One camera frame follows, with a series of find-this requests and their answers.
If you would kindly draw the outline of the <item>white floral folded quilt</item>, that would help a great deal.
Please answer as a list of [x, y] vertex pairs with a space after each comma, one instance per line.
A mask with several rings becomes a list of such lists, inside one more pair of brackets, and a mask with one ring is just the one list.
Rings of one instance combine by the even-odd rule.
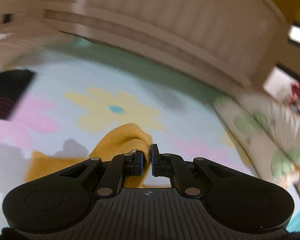
[[218, 96], [213, 108], [259, 177], [288, 188], [300, 178], [300, 115], [258, 92]]

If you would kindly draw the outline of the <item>beige wooden headboard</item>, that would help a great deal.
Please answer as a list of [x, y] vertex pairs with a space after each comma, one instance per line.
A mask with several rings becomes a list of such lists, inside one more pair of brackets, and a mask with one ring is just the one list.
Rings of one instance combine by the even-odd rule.
[[222, 90], [251, 85], [286, 19], [272, 0], [39, 0], [44, 21]]

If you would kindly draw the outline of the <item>beige pillow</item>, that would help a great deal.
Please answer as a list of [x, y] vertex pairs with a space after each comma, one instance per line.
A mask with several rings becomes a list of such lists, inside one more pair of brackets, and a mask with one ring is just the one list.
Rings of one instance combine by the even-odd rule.
[[13, 68], [21, 57], [42, 47], [71, 42], [64, 34], [34, 18], [25, 18], [0, 26], [0, 72]]

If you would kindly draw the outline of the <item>floral pastel bed sheet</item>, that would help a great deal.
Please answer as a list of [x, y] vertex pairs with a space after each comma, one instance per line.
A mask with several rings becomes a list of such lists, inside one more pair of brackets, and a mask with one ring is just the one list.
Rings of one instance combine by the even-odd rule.
[[[78, 38], [21, 59], [36, 76], [0, 120], [0, 239], [300, 239], [300, 196], [259, 177], [213, 108], [220, 92], [134, 54]], [[137, 124], [170, 177], [126, 188], [124, 154], [25, 182], [32, 152], [89, 155]]]

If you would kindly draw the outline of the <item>yellow knitted sweater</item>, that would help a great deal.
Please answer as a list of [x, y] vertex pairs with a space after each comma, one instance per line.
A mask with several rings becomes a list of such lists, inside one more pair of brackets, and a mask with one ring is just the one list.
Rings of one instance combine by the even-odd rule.
[[49, 156], [39, 151], [32, 152], [31, 163], [25, 176], [25, 182], [30, 182], [46, 175], [60, 171], [80, 163], [88, 158], [99, 157], [103, 161], [110, 161], [118, 154], [141, 151], [145, 155], [145, 168], [143, 175], [131, 176], [126, 179], [126, 188], [146, 189], [146, 177], [151, 167], [151, 145], [152, 137], [145, 133], [137, 124], [129, 123], [119, 126], [107, 133], [96, 145], [92, 152], [84, 157], [75, 155], [73, 157]]

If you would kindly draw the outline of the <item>dark striped folded garment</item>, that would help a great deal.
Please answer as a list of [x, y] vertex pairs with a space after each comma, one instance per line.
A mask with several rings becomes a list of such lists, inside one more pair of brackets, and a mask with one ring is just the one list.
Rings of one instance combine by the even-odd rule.
[[9, 70], [0, 73], [0, 120], [7, 120], [25, 90], [36, 76], [30, 70]]

